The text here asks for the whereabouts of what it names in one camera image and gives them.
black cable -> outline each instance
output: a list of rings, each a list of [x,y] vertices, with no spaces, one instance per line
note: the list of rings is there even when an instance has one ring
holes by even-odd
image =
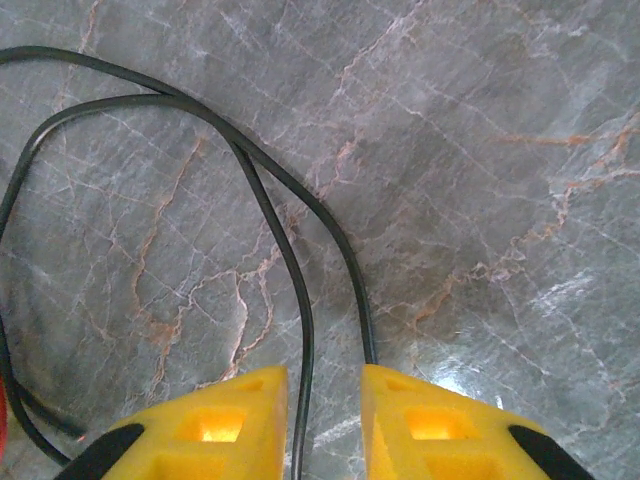
[[[311,393],[311,381],[313,373],[313,322],[311,307],[308,298],[304,278],[293,253],[293,249],[286,237],[284,229],[280,224],[271,202],[264,190],[264,187],[257,176],[255,167],[251,160],[257,161],[261,166],[273,174],[279,181],[296,194],[309,208],[318,216],[332,234],[338,244],[345,259],[349,275],[351,277],[358,312],[361,322],[361,332],[363,337],[363,347],[365,350],[365,361],[375,363],[376,355],[373,343],[373,333],[371,327],[371,313],[368,304],[366,289],[359,269],[355,254],[349,245],[344,232],[340,229],[335,219],[328,210],[297,180],[280,167],[273,159],[264,153],[259,147],[235,129],[222,117],[215,114],[206,106],[197,102],[188,95],[166,85],[158,80],[146,75],[133,72],[117,65],[103,62],[101,60],[69,52],[65,50],[52,49],[48,47],[18,47],[0,51],[0,65],[11,61],[23,61],[29,59],[56,59],[78,65],[87,66],[94,70],[114,75],[125,80],[135,82],[143,87],[150,88],[161,95],[128,95],[123,97],[108,98],[94,102],[87,102],[81,105],[70,107],[45,121],[30,138],[25,146],[18,165],[12,175],[9,187],[0,206],[0,240],[6,228],[8,217],[17,198],[20,186],[26,178],[27,171],[31,165],[33,157],[37,153],[40,145],[47,135],[64,122],[73,120],[79,116],[98,113],[106,109],[133,107],[142,105],[159,105],[177,108],[191,113],[211,124],[227,140],[231,149],[236,155],[240,165],[249,181],[249,184],[258,200],[260,208],[265,215],[276,243],[282,251],[283,259],[292,277],[296,297],[298,299],[301,321],[303,326],[303,366],[300,380],[300,391],[298,398],[298,410],[296,424],[294,427],[294,446],[292,453],[292,478],[299,479],[302,472],[302,453],[304,447],[304,435],[309,411],[309,400]],[[31,439],[49,456],[59,463],[64,463],[68,459],[55,449],[31,423],[28,415],[20,402],[19,387],[11,368],[9,349],[2,320],[0,318],[0,374],[5,378],[9,402],[16,412],[16,418],[21,423]]]

marble floor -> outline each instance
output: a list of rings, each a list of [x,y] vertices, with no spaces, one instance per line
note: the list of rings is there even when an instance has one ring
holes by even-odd
[[[598,480],[640,476],[638,0],[0,0],[0,48],[152,74],[304,180],[358,253],[380,361],[525,415]],[[0,68],[0,183],[46,117],[137,88]],[[305,479],[364,479],[355,301],[322,225],[265,175],[317,367]],[[17,375],[88,438],[260,366],[290,369],[290,279],[210,128],[124,110],[47,143],[0,247]],[[84,444],[59,436],[75,454]],[[0,477],[57,467],[12,426]]]

electric wire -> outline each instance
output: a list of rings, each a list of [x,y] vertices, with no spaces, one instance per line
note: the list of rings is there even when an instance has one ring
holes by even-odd
[[[371,322],[371,311],[368,303],[366,288],[362,272],[357,263],[355,253],[351,248],[349,241],[335,221],[330,212],[322,205],[322,203],[309,192],[300,182],[292,177],[286,170],[278,165],[271,157],[264,153],[257,145],[244,136],[240,131],[233,127],[229,122],[219,115],[215,114],[208,107],[204,106],[192,97],[180,92],[179,90],[160,82],[156,79],[148,77],[138,72],[120,67],[102,60],[96,59],[76,52],[60,50],[49,47],[17,47],[12,49],[0,50],[0,65],[9,62],[25,61],[33,59],[52,59],[61,60],[81,66],[89,67],[124,80],[128,80],[143,87],[155,90],[159,94],[142,94],[142,95],[125,95],[121,97],[112,97],[93,102],[69,107],[43,122],[29,139],[25,146],[14,173],[9,182],[9,186],[0,205],[0,241],[6,229],[9,215],[13,205],[17,199],[18,192],[26,179],[28,169],[37,154],[42,142],[56,128],[67,121],[77,119],[81,116],[97,114],[114,108],[131,108],[139,106],[165,106],[179,109],[184,112],[191,113],[212,125],[225,140],[229,143],[233,153],[238,159],[240,166],[249,182],[249,185],[258,201],[265,219],[274,234],[274,238],[280,248],[283,260],[291,275],[294,290],[299,304],[300,317],[303,329],[303,352],[302,352],[302,372],[300,379],[300,388],[298,395],[298,407],[293,435],[293,452],[292,452],[292,468],[291,477],[298,480],[302,473],[302,458],[304,449],[304,437],[306,432],[306,424],[309,412],[309,402],[311,395],[311,384],[313,375],[313,318],[311,305],[304,282],[304,277],[300,270],[299,264],[289,243],[284,229],[275,213],[273,205],[264,190],[264,186],[255,171],[253,162],[257,162],[273,176],[275,176],[283,185],[289,188],[298,198],[300,198],[313,213],[321,220],[325,227],[329,230],[347,265],[349,276],[354,288],[356,302],[358,306],[358,314],[360,317],[361,334],[363,341],[363,349],[366,363],[377,363],[375,345],[373,340],[373,329]],[[5,378],[7,389],[7,398],[11,404],[16,418],[29,435],[29,437],[43,450],[47,455],[56,460],[60,464],[65,464],[68,458],[59,452],[50,442],[48,442],[42,434],[37,430],[29,419],[26,411],[22,406],[22,402],[26,403],[24,390],[15,379],[13,369],[11,367],[11,359],[6,339],[6,332],[0,317],[0,375]],[[45,420],[56,420],[52,415],[47,416],[47,411],[42,408],[32,408],[32,410],[45,418]]]

